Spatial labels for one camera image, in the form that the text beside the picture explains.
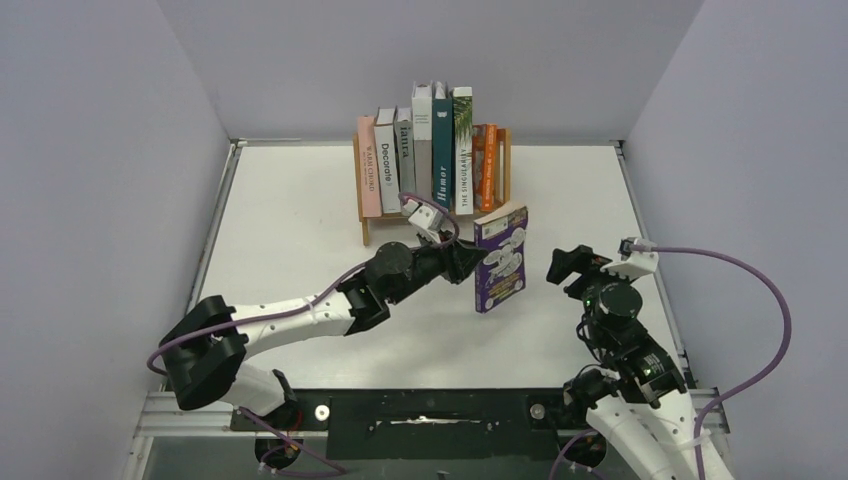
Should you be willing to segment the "purple book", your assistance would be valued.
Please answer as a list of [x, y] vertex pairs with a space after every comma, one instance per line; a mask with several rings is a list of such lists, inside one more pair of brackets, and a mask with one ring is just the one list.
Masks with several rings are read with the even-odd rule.
[[508, 201], [474, 221], [474, 243], [487, 255], [475, 269], [475, 311], [485, 314], [526, 286], [528, 208]]

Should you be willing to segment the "white booklet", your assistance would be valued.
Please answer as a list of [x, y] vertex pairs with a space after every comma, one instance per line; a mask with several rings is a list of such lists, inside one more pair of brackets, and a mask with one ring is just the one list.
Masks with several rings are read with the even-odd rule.
[[471, 86], [452, 90], [454, 133], [454, 208], [457, 215], [474, 211], [473, 187], [473, 90]]

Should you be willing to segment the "pink Warm Chord book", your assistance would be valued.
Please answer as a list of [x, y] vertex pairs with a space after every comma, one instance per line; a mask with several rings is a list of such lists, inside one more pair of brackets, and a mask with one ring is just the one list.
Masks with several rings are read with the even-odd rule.
[[376, 141], [374, 137], [374, 116], [357, 118], [360, 200], [364, 218], [376, 218], [382, 215], [382, 201], [376, 162]]

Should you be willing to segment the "orange Treehouse book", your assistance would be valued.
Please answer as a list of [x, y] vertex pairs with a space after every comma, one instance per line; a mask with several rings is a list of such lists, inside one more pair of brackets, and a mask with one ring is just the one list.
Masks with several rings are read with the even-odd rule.
[[477, 124], [473, 126], [472, 166], [474, 180], [475, 207], [488, 212], [495, 203], [495, 155], [497, 147], [497, 126]]

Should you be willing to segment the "teal book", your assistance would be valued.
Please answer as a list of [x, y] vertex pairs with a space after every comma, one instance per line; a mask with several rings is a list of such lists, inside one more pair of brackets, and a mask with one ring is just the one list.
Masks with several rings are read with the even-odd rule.
[[453, 194], [453, 103], [444, 82], [434, 83], [432, 100], [432, 195], [450, 209]]

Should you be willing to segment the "brown Decorate Furniture book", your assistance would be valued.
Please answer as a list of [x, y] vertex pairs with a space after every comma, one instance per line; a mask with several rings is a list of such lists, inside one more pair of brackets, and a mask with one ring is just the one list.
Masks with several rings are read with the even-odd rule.
[[399, 213], [401, 210], [394, 128], [396, 113], [396, 107], [379, 107], [374, 124], [376, 161], [383, 214]]

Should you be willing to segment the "grey magazine-style book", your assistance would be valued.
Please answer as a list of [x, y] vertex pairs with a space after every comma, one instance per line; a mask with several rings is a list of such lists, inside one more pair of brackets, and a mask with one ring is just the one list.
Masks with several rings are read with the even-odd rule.
[[394, 121], [399, 188], [401, 193], [417, 191], [413, 117], [410, 107], [399, 107]]

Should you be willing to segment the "large grey white book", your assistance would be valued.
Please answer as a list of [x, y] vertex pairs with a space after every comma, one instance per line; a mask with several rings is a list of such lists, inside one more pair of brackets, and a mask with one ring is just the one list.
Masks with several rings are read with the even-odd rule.
[[411, 96], [414, 144], [415, 193], [432, 198], [433, 83], [418, 83]]

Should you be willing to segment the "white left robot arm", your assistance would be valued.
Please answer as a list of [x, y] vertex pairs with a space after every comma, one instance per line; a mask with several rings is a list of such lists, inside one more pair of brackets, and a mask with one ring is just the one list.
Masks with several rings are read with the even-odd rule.
[[258, 369], [249, 358], [312, 338], [369, 331], [389, 319], [391, 306], [433, 280], [464, 282], [487, 254], [467, 240], [416, 248], [389, 242], [315, 296], [229, 305], [213, 295], [160, 340], [152, 357], [162, 360], [181, 410], [222, 401], [267, 416], [294, 397], [281, 371]]

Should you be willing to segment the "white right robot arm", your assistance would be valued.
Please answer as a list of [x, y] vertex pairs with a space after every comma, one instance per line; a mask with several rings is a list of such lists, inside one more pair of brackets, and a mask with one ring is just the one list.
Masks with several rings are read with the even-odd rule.
[[629, 252], [612, 260], [586, 245], [556, 249], [546, 275], [581, 303], [576, 331], [600, 366], [563, 386], [562, 411], [590, 426], [641, 479], [730, 479], [707, 430], [697, 431], [694, 401], [677, 360], [639, 319], [644, 302], [634, 282], [655, 273], [656, 256]]

